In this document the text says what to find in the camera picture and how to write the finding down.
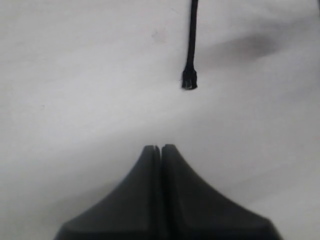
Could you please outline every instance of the black wire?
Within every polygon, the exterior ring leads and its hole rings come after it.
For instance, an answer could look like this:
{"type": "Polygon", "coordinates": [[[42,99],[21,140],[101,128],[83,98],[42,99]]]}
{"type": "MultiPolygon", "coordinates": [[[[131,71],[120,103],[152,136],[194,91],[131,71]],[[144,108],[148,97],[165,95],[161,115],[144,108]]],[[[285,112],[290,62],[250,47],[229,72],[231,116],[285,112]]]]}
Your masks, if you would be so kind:
{"type": "Polygon", "coordinates": [[[182,88],[186,90],[193,90],[198,87],[197,72],[194,67],[197,31],[197,11],[198,0],[191,0],[188,53],[186,58],[186,65],[182,73],[182,88]]]}

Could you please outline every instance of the cable connector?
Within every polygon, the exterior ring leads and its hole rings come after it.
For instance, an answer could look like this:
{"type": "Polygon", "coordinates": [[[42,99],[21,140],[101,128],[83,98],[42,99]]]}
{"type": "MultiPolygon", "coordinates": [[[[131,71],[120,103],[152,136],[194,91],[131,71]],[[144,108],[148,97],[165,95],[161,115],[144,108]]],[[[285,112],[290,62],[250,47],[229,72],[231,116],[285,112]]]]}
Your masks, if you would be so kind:
{"type": "Polygon", "coordinates": [[[182,86],[185,90],[193,90],[196,89],[197,86],[197,72],[195,68],[185,67],[182,73],[182,86]]]}

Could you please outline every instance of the black plastic object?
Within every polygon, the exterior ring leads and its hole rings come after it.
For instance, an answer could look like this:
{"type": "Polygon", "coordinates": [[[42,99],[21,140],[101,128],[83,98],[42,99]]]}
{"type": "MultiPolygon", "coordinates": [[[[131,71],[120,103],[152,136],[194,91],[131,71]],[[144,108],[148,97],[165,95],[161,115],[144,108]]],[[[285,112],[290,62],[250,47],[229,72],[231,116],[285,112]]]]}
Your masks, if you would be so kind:
{"type": "Polygon", "coordinates": [[[185,90],[193,90],[198,87],[197,72],[194,67],[195,48],[196,48],[196,30],[197,30],[197,11],[198,11],[198,0],[191,0],[188,53],[187,53],[185,68],[182,73],[182,85],[181,85],[181,87],[185,90]]]}
{"type": "Polygon", "coordinates": [[[163,194],[173,239],[281,240],[273,224],[204,182],[174,145],[162,149],[163,194]]]}
{"type": "Polygon", "coordinates": [[[66,222],[55,240],[164,240],[158,147],[146,146],[122,183],[100,203],[66,222]]]}

